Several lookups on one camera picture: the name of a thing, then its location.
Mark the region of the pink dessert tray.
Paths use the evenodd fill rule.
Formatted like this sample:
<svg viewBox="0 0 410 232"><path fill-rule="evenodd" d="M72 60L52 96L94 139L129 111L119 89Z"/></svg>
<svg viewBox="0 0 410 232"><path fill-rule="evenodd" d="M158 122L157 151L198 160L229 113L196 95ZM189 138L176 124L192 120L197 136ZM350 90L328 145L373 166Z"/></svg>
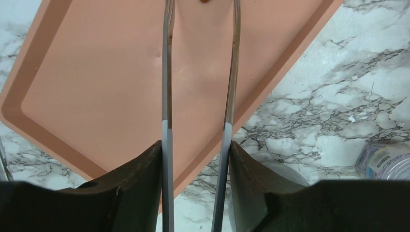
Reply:
<svg viewBox="0 0 410 232"><path fill-rule="evenodd" d="M340 7L243 0L234 132ZM0 94L1 121L85 179L161 138L163 0L44 0Z"/></svg>

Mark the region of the dark blue-green ceramic mug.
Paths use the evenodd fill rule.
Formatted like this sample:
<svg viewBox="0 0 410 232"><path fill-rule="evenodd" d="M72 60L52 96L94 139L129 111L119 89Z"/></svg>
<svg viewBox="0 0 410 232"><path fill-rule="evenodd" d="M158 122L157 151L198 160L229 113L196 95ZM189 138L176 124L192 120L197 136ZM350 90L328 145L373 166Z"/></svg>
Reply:
<svg viewBox="0 0 410 232"><path fill-rule="evenodd" d="M299 172L292 169L291 167L286 166L285 164L274 162L265 162L262 164L290 181L293 181L305 187L309 186L307 180Z"/></svg>

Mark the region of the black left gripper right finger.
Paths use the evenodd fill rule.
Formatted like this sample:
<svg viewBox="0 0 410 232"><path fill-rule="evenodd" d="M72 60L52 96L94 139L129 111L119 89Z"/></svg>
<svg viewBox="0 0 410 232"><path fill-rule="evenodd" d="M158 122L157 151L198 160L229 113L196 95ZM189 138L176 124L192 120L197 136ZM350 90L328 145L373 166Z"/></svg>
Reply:
<svg viewBox="0 0 410 232"><path fill-rule="evenodd" d="M233 227L238 232L407 232L410 183L323 180L305 187L232 142Z"/></svg>

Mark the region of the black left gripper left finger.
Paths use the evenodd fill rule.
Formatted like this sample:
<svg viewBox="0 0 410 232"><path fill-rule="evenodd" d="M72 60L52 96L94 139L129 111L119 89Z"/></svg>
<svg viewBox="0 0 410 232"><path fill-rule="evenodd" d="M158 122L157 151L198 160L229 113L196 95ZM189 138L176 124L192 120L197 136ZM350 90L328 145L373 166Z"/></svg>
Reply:
<svg viewBox="0 0 410 232"><path fill-rule="evenodd" d="M3 232L153 232L162 184L157 141L141 155L77 188L1 182Z"/></svg>

